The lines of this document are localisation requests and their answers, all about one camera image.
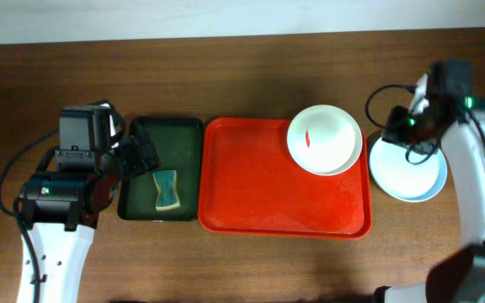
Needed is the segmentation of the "green yellow sponge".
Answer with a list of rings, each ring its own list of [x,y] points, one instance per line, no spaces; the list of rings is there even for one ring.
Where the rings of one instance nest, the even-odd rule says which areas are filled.
[[[161,170],[153,174],[157,188],[155,208],[157,211],[173,210],[180,207],[177,190],[177,171]]]

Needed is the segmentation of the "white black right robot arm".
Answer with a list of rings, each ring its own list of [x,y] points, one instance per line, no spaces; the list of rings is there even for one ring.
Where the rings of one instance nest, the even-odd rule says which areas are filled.
[[[419,112],[394,107],[386,142],[428,156],[442,152],[456,186],[461,249],[421,284],[383,286],[375,302],[485,302],[485,98],[434,98]]]

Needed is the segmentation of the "white plate with red smear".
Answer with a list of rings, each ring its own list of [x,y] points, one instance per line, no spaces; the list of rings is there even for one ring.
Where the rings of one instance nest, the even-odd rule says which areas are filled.
[[[378,139],[370,149],[370,172],[389,195],[413,199],[426,194],[435,184],[440,170],[437,154],[414,165],[405,158],[407,150]]]

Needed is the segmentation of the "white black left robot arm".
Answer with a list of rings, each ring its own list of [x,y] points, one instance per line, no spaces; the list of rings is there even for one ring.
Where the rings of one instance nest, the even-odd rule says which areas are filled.
[[[76,301],[100,213],[124,181],[160,166],[150,136],[126,136],[107,100],[65,107],[58,133],[13,202],[23,243],[19,302]]]

